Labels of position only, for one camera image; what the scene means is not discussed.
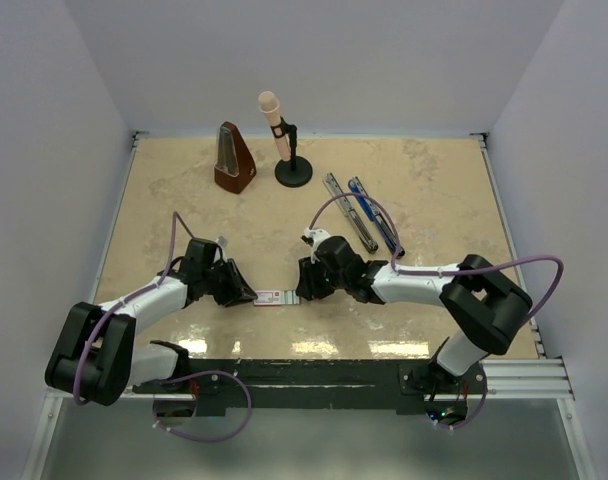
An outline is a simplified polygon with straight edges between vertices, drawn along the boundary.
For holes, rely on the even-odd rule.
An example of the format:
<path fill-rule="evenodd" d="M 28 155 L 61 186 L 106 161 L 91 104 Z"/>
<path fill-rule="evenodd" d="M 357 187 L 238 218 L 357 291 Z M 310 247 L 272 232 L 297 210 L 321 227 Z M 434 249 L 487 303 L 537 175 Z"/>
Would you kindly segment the silver and black stapler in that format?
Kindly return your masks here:
<path fill-rule="evenodd" d="M 351 224 L 365 250 L 369 254 L 374 254 L 379 248 L 378 243 L 368 232 L 363 220 L 351 204 L 350 200 L 346 196 L 341 197 L 343 190 L 335 176 L 332 173 L 328 173 L 324 177 L 323 182 L 329 194 L 335 199 L 338 208 Z"/>

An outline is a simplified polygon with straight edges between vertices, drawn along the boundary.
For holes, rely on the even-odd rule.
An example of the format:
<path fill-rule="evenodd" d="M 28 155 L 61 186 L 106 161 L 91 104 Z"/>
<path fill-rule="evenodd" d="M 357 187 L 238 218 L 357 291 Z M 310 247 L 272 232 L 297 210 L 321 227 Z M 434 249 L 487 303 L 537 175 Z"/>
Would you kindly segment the blue and black stapler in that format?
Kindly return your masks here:
<path fill-rule="evenodd" d="M 384 218 L 382 211 L 368 198 L 367 191 L 357 176 L 352 177 L 348 181 L 348 188 L 352 193 L 357 194 L 357 200 L 361 208 L 383 237 L 389 251 L 391 253 L 397 252 L 399 257 L 403 257 L 405 255 L 404 248 L 395 239 L 391 226 Z"/>

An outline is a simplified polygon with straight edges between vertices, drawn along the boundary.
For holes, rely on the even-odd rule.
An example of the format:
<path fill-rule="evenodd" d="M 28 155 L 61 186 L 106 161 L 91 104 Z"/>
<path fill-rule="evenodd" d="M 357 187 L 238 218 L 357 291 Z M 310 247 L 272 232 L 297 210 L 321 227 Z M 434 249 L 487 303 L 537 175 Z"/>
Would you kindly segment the staple box tray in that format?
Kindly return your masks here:
<path fill-rule="evenodd" d="M 283 304 L 284 305 L 299 305 L 301 302 L 300 297 L 294 290 L 283 292 Z"/>

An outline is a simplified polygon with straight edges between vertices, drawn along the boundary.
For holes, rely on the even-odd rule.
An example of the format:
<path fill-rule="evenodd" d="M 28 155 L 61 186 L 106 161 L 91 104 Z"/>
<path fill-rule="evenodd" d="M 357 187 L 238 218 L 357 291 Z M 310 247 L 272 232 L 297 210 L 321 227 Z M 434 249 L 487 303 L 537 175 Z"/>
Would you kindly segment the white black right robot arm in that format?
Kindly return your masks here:
<path fill-rule="evenodd" d="M 348 241 L 323 229 L 302 236 L 311 253 L 299 260 L 296 294 L 323 299 L 338 290 L 364 304 L 414 303 L 445 308 L 459 331 L 431 359 L 429 379 L 443 393 L 453 392 L 465 373 L 489 355 L 507 352 L 533 301 L 515 282 L 479 255 L 441 267 L 395 267 L 365 261 Z"/>

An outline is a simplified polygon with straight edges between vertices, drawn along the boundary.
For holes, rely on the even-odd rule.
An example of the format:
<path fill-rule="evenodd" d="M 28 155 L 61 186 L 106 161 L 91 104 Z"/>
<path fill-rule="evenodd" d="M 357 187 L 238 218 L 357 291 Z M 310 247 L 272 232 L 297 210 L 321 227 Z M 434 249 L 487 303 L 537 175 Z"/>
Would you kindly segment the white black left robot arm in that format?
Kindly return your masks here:
<path fill-rule="evenodd" d="M 189 241 L 185 253 L 140 289 L 68 312 L 45 370 L 45 383 L 78 402 L 109 406 L 129 387 L 157 381 L 169 392 L 191 380 L 188 352 L 167 341 L 135 345 L 139 333 L 210 296 L 222 307 L 251 303 L 256 292 L 220 244 Z"/>

